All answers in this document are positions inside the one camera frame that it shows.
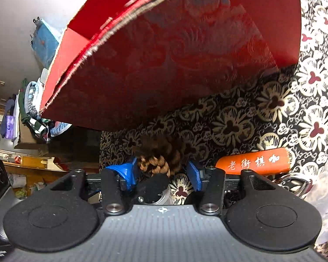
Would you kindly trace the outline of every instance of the floral tablecloth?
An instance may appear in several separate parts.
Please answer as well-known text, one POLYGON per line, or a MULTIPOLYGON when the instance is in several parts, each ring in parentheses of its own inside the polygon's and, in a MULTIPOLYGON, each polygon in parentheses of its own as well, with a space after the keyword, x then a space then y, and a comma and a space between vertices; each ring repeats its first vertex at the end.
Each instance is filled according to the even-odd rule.
MULTIPOLYGON (((293 171, 316 182, 328 159, 328 0, 301 0, 299 63, 200 99, 137 129, 102 132, 100 166, 129 160, 140 135, 172 134, 204 166, 222 156, 286 147, 293 171)), ((171 183, 175 204, 193 188, 184 174, 171 183)), ((328 242, 316 249, 328 257, 328 242)))

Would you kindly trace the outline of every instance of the purple object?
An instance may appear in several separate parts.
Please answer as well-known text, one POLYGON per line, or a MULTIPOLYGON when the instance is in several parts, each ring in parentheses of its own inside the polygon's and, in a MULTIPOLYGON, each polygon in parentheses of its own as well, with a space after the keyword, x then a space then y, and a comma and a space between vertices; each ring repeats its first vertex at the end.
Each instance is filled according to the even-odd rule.
POLYGON ((15 123, 15 117, 7 115, 6 116, 6 139, 12 139, 13 138, 13 127, 15 123))

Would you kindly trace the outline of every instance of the gray panel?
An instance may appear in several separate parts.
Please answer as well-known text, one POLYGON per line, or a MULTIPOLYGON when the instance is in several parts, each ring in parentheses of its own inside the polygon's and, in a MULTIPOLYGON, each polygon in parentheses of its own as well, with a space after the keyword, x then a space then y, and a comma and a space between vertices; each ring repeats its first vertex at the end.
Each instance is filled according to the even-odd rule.
POLYGON ((7 238, 6 233, 4 231, 4 227, 2 225, 4 215, 11 207, 13 207, 19 202, 20 200, 16 198, 12 187, 9 187, 6 190, 5 194, 0 198, 0 236, 3 238, 7 238))
POLYGON ((325 261, 312 249, 270 254, 232 237, 220 219, 198 214, 193 206, 134 206, 105 220, 85 243, 63 252, 39 254, 15 249, 5 262, 195 262, 325 261))

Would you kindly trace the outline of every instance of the chinese character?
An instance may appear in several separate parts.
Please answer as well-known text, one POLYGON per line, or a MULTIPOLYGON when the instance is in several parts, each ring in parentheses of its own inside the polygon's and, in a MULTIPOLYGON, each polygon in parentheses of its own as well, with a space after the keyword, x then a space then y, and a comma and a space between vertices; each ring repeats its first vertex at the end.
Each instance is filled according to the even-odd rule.
POLYGON ((235 161, 231 161, 230 165, 228 166, 228 170, 234 171, 236 168, 234 167, 236 165, 235 161))
POLYGON ((257 157, 256 161, 256 166, 259 167, 261 165, 265 165, 265 162, 264 162, 264 156, 261 156, 261 157, 257 157))
POLYGON ((242 160, 241 164, 242 164, 242 168, 249 168, 250 160, 244 159, 242 160))
POLYGON ((272 162, 273 164, 277 161, 279 161, 279 156, 275 156, 275 154, 273 154, 270 158, 269 161, 272 162))

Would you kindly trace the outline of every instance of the orange case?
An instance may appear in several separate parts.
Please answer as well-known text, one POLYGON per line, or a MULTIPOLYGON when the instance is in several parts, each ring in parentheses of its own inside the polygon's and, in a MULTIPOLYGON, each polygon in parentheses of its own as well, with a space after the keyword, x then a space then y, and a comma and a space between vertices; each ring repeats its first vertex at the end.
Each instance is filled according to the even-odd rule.
POLYGON ((260 175, 271 175, 288 172, 290 159, 286 148, 278 148, 224 156, 218 160, 216 167, 223 169, 227 174, 241 174, 242 169, 249 168, 260 175))

